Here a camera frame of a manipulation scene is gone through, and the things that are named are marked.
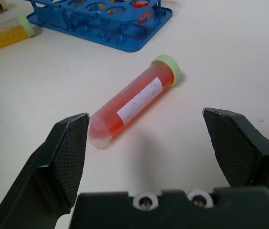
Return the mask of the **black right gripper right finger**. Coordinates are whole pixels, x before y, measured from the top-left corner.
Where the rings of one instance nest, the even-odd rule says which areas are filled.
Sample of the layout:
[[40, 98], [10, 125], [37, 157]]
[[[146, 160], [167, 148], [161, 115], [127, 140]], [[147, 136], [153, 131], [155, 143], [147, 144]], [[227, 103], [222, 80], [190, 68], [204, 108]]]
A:
[[262, 159], [269, 159], [269, 140], [242, 114], [206, 107], [203, 118], [217, 162], [229, 185], [253, 183]]

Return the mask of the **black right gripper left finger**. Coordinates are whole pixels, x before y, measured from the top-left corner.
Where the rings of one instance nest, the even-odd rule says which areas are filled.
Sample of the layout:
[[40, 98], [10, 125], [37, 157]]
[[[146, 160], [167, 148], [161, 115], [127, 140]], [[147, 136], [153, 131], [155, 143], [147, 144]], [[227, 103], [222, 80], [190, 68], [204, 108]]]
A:
[[88, 113], [57, 122], [0, 203], [0, 229], [55, 229], [70, 214], [82, 179]]

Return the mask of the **red liquid tube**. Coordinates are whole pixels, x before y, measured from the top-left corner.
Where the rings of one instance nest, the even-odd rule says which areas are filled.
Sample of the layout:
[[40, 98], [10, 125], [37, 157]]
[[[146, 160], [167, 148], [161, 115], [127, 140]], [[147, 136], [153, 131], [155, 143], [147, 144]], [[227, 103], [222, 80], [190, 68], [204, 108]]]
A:
[[181, 76], [177, 61], [169, 55], [155, 58], [148, 69], [104, 104], [90, 118], [88, 139], [105, 149]]

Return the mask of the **yellow liquid tube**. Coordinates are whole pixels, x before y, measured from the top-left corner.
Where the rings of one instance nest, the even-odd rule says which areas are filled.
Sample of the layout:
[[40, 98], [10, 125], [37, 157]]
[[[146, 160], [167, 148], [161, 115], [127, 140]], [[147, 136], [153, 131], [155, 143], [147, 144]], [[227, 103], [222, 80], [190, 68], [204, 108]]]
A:
[[0, 49], [35, 35], [25, 15], [0, 24]]

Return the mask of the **blue tube rack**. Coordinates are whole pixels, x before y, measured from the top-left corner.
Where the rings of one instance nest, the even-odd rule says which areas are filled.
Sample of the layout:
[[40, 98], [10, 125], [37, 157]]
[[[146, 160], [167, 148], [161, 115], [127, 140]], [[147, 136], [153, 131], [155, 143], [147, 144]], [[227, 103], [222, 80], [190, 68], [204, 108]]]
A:
[[[144, 8], [133, 8], [134, 0], [25, 0], [34, 12], [30, 23], [124, 52], [136, 52], [170, 20], [173, 12], [161, 0], [149, 0]], [[147, 10], [146, 25], [135, 21]]]

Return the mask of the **tube with orange liquid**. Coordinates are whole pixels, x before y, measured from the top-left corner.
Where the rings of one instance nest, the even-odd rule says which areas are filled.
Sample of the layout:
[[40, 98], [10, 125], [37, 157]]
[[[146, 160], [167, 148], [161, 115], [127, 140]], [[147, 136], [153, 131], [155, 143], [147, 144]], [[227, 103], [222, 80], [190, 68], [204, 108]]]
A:
[[[133, 8], [144, 8], [150, 4], [149, 0], [134, 0], [131, 3]], [[151, 20], [151, 10], [145, 11], [134, 23], [137, 25], [146, 25]]]

